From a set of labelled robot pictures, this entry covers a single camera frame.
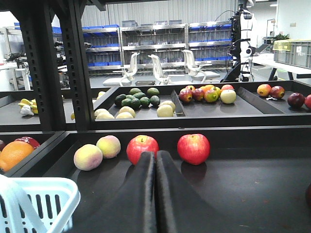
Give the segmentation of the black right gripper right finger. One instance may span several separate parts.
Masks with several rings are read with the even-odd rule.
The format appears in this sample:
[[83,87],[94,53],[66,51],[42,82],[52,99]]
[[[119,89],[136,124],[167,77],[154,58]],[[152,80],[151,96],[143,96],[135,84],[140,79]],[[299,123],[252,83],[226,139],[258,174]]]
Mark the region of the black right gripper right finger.
[[242,233],[186,181],[165,150],[156,156],[155,204],[159,233]]

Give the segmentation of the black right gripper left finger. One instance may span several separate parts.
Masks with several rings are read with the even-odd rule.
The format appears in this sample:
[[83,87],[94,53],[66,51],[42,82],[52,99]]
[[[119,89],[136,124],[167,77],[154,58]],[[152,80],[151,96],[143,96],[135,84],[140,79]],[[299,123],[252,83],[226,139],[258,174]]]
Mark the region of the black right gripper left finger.
[[115,197],[73,226],[74,233],[155,233],[155,153],[144,151]]

